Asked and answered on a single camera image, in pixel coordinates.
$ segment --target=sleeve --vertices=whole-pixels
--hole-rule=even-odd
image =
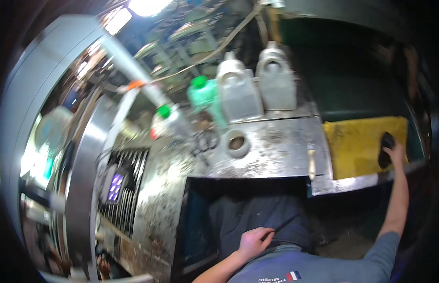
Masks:
[[[391,276],[399,240],[396,232],[381,235],[363,259],[384,274],[384,282],[388,282]]]

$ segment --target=gray t-shirt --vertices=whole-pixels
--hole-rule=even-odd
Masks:
[[[380,236],[363,259],[322,258],[284,245],[243,267],[228,283],[387,283],[394,266],[399,235]]]

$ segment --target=jeans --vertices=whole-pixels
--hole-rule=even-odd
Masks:
[[[276,230],[268,248],[289,244],[304,252],[311,250],[309,221],[300,200],[292,195],[255,196],[241,201],[223,196],[211,205],[210,217],[218,237],[219,260],[238,250],[243,233],[260,226]]]

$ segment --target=left hand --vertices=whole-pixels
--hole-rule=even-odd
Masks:
[[[245,260],[255,257],[267,248],[274,235],[275,230],[273,228],[259,227],[249,230],[242,234],[237,253]]]

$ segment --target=metal grille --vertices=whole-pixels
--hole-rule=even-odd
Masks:
[[[143,178],[144,165],[149,149],[126,149],[113,151],[110,161],[122,165],[124,158],[132,163],[133,181],[135,189],[124,188],[118,204],[107,204],[99,208],[99,212],[122,233],[131,238],[133,233],[133,222],[136,211],[137,195]]]

